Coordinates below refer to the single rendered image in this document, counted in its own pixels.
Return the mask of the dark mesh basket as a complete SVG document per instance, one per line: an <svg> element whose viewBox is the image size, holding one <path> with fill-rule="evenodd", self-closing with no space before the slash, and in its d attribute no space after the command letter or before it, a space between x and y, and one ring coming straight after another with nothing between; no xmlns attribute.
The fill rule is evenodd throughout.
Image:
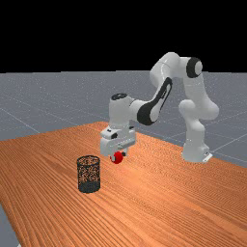
<svg viewBox="0 0 247 247"><path fill-rule="evenodd" d="M85 155L77 159L78 190L82 193L95 193L100 189L100 159Z"/></svg>

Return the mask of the red ball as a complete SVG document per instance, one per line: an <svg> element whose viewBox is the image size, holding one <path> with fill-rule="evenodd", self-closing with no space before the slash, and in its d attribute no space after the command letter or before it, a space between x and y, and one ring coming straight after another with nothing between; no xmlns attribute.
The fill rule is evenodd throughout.
<svg viewBox="0 0 247 247"><path fill-rule="evenodd" d="M116 151L113 156L110 157L111 161L115 164L120 164L124 159L123 151Z"/></svg>

